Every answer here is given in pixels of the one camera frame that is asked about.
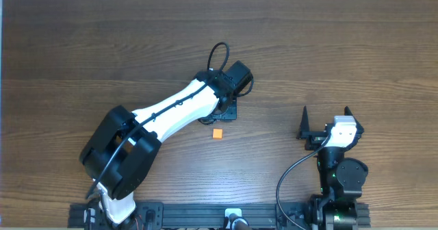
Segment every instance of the wooden table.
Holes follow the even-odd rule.
[[[222,40],[253,92],[236,121],[165,141],[137,199],[274,203],[281,173],[308,154],[302,107],[321,130],[348,105],[365,127],[347,156],[370,168],[360,201],[373,226],[438,226],[438,0],[4,0],[3,28],[2,226],[65,227],[104,115],[180,91]],[[315,160],[281,191],[318,193]]]

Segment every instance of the robotic arm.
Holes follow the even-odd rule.
[[[131,225],[136,209],[133,191],[142,183],[164,140],[200,119],[236,118],[236,97],[251,82],[253,75],[240,61],[222,71],[201,71],[181,92],[144,109],[127,111],[123,106],[112,109],[81,152],[79,160],[99,189],[101,209],[113,226]],[[132,145],[129,151],[127,143]]]

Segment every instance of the orange block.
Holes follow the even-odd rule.
[[[222,129],[213,129],[213,139],[221,140],[222,139]]]

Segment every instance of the tabletop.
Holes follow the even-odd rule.
[[[274,203],[308,154],[295,139],[303,106],[315,131],[349,106],[365,133],[346,156],[370,169],[359,201],[372,225],[438,226],[438,0],[3,1],[1,226],[65,227],[92,183],[79,154],[105,114],[180,91],[220,41],[253,91],[232,123],[167,139],[136,199]],[[311,159],[281,198],[319,190]]]

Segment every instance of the white arm segment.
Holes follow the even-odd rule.
[[[204,82],[194,79],[186,88],[184,88],[184,90],[167,98],[161,103],[157,103],[141,110],[132,111],[136,115],[136,121],[141,123],[143,120],[151,117],[152,113],[157,113],[158,111],[174,103],[176,100],[192,94],[204,84]],[[143,127],[149,132],[154,131],[157,133],[158,140],[160,142],[164,142],[164,140],[184,126],[191,123],[193,120],[206,117],[207,115],[211,114],[216,108],[218,102],[219,98],[217,98],[214,94],[214,91],[207,86],[192,99],[185,100],[183,105],[177,105],[176,107],[169,109],[158,116],[155,121],[151,120]],[[132,145],[135,144],[133,140],[129,139],[129,141],[132,143]]]
[[[141,123],[143,120],[151,117],[152,113],[157,113],[158,111],[174,103],[176,100],[192,94],[204,84],[204,82],[194,79],[186,88],[184,88],[184,90],[167,98],[161,103],[157,103],[154,106],[132,112],[136,115],[136,120]],[[170,137],[172,134],[191,123],[193,120],[206,117],[207,115],[211,114],[216,108],[218,102],[219,99],[214,94],[214,91],[207,86],[192,99],[185,100],[183,105],[177,105],[176,107],[169,109],[158,116],[155,121],[151,120],[143,127],[149,132],[154,131],[157,133],[158,140],[163,142],[166,140],[166,138]],[[136,144],[131,138],[129,141],[132,143],[132,145]],[[99,183],[97,187],[104,192],[102,199],[104,200],[107,208],[107,216],[115,224],[120,224],[136,209],[136,203],[133,199],[133,192],[131,192],[131,194],[125,198],[117,200],[111,199],[108,196],[106,188],[101,183]]]

